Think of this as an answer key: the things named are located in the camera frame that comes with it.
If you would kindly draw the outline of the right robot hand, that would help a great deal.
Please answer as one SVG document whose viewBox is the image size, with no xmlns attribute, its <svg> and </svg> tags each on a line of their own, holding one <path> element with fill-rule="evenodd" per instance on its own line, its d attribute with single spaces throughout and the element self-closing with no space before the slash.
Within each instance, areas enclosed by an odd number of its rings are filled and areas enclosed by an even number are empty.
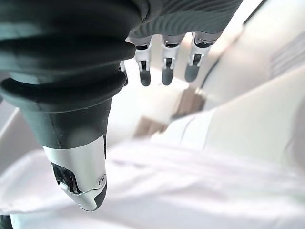
<svg viewBox="0 0 305 229">
<path fill-rule="evenodd" d="M 125 85 L 121 62 L 159 34 L 174 48 L 194 32 L 215 42 L 239 0 L 3 0 L 0 93 L 18 107 L 43 146 L 60 188 L 94 211 L 107 190 L 106 134 L 112 97 Z"/>
</svg>

